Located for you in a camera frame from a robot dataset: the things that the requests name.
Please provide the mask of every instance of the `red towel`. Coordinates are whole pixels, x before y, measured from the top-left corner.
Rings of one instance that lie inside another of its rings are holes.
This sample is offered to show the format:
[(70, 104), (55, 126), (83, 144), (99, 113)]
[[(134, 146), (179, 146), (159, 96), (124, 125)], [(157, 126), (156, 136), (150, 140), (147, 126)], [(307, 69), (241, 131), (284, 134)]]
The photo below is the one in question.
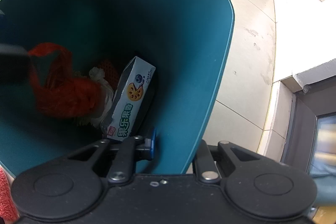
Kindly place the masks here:
[(5, 221), (15, 221), (18, 213), (11, 197), (11, 189), (5, 172), (0, 167), (0, 217)]

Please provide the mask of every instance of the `red logo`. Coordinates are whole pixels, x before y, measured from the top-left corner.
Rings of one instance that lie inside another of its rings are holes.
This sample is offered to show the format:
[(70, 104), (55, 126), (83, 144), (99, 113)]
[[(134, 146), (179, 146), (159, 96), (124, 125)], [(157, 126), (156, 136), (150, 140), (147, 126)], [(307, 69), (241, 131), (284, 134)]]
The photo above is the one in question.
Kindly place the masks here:
[(109, 127), (109, 131), (107, 132), (107, 135), (113, 136), (116, 131), (115, 127)]

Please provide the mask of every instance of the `trash bin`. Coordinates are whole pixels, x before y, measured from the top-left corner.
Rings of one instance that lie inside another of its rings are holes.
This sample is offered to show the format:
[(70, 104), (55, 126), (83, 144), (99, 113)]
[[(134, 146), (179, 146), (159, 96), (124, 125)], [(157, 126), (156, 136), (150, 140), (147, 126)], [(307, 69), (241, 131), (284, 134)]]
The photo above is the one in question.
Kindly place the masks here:
[[(153, 64), (158, 87), (144, 127), (157, 129), (157, 151), (137, 170), (186, 171), (221, 82), (234, 22), (230, 0), (0, 0), (0, 10), (11, 25), (0, 42), (27, 50), (63, 45), (74, 70), (104, 58), (129, 61), (135, 52)], [(100, 138), (37, 112), (28, 82), (1, 85), (0, 96), (0, 162), (12, 175)]]

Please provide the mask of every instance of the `circular cover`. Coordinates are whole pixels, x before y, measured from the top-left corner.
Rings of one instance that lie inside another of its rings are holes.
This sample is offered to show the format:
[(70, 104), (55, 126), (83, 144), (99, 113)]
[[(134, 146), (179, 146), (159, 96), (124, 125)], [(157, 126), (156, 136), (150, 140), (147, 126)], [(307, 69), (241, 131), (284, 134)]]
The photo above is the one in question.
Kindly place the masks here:
[(314, 202), (315, 183), (304, 172), (274, 164), (242, 164), (228, 177), (225, 192), (238, 207), (256, 216), (297, 216)]
[(84, 162), (68, 160), (27, 170), (11, 193), (21, 213), (40, 219), (64, 219), (94, 204), (102, 192), (100, 178)]

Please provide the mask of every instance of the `metal bolt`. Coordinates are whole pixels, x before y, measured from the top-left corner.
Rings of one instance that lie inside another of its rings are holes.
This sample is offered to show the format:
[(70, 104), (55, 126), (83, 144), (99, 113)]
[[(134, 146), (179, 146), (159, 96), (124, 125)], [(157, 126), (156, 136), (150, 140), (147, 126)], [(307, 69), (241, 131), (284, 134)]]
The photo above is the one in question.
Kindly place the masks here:
[(161, 183), (161, 184), (167, 184), (167, 183), (168, 183), (168, 180), (166, 180), (166, 179), (162, 179), (162, 180), (160, 180), (160, 183)]
[(125, 178), (126, 178), (126, 174), (121, 171), (113, 172), (112, 175), (110, 176), (110, 179), (115, 180), (115, 181), (123, 180)]
[(206, 180), (214, 180), (218, 179), (219, 175), (217, 172), (214, 171), (205, 171), (202, 173), (202, 177)]
[(158, 183), (157, 181), (151, 181), (149, 183), (150, 186), (153, 186), (153, 187), (158, 187), (160, 185), (160, 183)]

